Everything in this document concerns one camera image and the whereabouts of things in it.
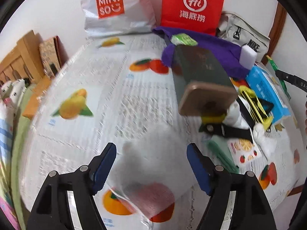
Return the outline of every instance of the fruit sticker sheet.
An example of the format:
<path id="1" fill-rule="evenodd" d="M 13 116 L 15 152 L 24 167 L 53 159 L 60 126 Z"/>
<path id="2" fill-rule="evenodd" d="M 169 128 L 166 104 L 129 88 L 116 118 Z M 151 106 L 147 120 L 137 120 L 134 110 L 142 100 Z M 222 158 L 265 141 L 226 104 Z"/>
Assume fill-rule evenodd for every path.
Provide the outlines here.
<path id="1" fill-rule="evenodd" d="M 245 166 L 256 158 L 262 156 L 255 141 L 251 143 L 246 139 L 228 139 L 227 145 L 230 150 L 234 163 L 239 166 Z"/>

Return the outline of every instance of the white sponge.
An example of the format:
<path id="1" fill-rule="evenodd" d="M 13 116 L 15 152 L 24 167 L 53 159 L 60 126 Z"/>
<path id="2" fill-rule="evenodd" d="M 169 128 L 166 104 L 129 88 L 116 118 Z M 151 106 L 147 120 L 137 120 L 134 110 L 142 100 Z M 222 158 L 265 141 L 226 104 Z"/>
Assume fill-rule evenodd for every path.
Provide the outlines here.
<path id="1" fill-rule="evenodd" d="M 251 70 L 255 64 L 257 53 L 251 49 L 248 45 L 244 45 L 241 50 L 240 64 L 241 66 Z"/>

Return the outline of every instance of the green bedsheet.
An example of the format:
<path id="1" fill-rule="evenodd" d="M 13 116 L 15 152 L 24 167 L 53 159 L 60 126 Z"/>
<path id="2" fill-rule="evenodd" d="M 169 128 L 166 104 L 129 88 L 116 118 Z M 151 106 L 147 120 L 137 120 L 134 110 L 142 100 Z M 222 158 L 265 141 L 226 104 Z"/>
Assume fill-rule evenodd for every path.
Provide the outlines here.
<path id="1" fill-rule="evenodd" d="M 25 221 L 28 219 L 30 213 L 24 207 L 24 204 L 20 197 L 18 172 L 22 149 L 24 146 L 25 139 L 28 135 L 28 130 L 31 123 L 31 120 L 26 117 L 23 117 L 22 113 L 24 112 L 29 102 L 29 99 L 33 94 L 32 89 L 34 89 L 35 86 L 36 85 L 30 85 L 29 88 L 26 90 L 14 121 L 14 142 L 11 163 L 11 194 L 21 230 L 26 230 Z"/>

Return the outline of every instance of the white wall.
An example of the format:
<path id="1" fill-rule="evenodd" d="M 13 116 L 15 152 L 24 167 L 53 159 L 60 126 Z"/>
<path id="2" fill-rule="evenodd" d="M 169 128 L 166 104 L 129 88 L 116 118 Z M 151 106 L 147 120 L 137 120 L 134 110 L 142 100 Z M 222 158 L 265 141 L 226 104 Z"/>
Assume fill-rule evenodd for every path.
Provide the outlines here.
<path id="1" fill-rule="evenodd" d="M 151 1 L 159 22 L 162 0 Z M 224 2 L 224 10 L 237 12 L 266 35 L 272 27 L 276 6 L 276 0 Z M 39 33 L 43 40 L 58 35 L 71 57 L 85 43 L 83 26 L 84 16 L 80 0 L 26 0 L 0 34 L 0 60 L 13 49 L 16 41 L 31 29 Z"/>
<path id="2" fill-rule="evenodd" d="M 272 54 L 272 59 L 280 70 L 307 80 L 307 42 L 289 15 L 287 15 L 283 32 Z M 290 105 L 297 118 L 305 147 L 307 144 L 305 133 L 306 93 L 293 85 L 288 83 L 286 85 L 291 96 Z M 307 151 L 305 148 L 301 156 L 302 154 L 304 158 L 300 162 L 302 174 L 297 185 L 303 184 L 307 176 Z"/>

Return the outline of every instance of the red paper bag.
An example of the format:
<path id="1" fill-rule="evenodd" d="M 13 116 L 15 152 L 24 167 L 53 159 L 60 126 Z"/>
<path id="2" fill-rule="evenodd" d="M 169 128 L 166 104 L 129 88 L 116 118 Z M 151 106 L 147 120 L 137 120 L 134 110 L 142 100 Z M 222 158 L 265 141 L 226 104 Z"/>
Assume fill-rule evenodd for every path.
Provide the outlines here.
<path id="1" fill-rule="evenodd" d="M 224 0 L 162 0 L 161 26 L 215 35 Z"/>

